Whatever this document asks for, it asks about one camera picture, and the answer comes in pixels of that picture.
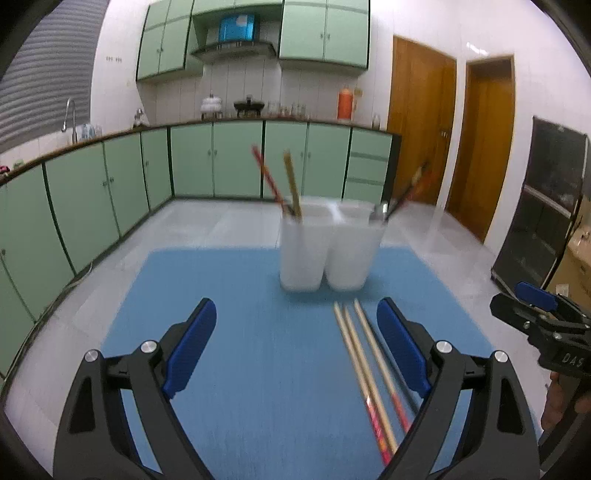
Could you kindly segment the right human hand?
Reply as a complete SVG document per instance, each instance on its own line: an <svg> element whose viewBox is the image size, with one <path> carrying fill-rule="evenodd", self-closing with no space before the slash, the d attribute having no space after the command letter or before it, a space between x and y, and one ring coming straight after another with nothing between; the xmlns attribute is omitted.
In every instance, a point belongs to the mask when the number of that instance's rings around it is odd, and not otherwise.
<svg viewBox="0 0 591 480"><path fill-rule="evenodd" d="M541 427L544 431L554 428L563 418L567 408L565 391L559 384L560 375L550 374L550 386L547 390L546 403L541 417ZM590 394L587 393L577 400L575 411L578 414L590 412Z"/></svg>

